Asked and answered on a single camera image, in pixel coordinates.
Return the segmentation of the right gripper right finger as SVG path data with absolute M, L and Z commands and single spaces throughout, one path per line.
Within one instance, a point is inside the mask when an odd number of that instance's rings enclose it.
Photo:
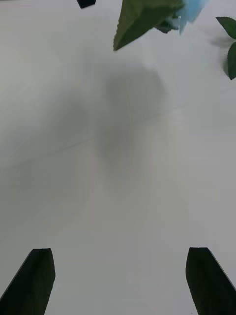
M 185 275 L 199 315 L 236 314 L 236 288 L 208 248 L 189 248 Z

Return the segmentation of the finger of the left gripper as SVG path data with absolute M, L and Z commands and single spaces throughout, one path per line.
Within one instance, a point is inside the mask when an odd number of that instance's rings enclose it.
M 95 0 L 77 0 L 77 3 L 81 9 L 95 5 Z

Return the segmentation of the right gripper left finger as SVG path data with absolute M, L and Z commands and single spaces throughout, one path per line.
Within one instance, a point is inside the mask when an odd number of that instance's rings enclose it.
M 52 250 L 33 249 L 0 298 L 0 314 L 45 314 L 55 277 Z

